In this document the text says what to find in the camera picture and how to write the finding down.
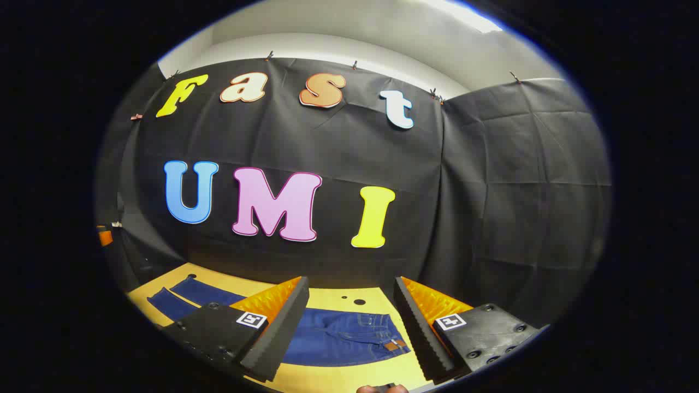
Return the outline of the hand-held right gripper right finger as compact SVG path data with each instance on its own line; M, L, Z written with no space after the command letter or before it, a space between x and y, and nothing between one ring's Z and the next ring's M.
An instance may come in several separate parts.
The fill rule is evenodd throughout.
M445 383L502 363L551 326L493 299L465 300L395 276L393 301L425 379Z

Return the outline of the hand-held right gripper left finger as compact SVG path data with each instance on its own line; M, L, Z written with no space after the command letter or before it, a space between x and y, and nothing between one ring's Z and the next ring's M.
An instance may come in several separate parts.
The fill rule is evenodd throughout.
M309 299L300 276L232 305L209 302L162 328L188 353L233 376L275 378Z

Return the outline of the blue denim jeans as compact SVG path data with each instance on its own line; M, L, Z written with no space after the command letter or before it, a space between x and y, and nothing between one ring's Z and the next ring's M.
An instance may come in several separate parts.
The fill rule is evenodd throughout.
M147 301L167 318L178 321L210 302L232 305L240 294L198 279L183 279L162 288ZM312 367L345 367L389 360L410 348L390 315L306 308L283 362Z

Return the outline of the black backdrop cloth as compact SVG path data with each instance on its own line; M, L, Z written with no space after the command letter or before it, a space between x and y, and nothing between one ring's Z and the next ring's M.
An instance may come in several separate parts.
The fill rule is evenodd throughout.
M263 283L405 276L527 323L565 313L612 204L605 144L562 78L447 99L310 59L246 59L132 85L108 125L96 216L131 291L189 262Z

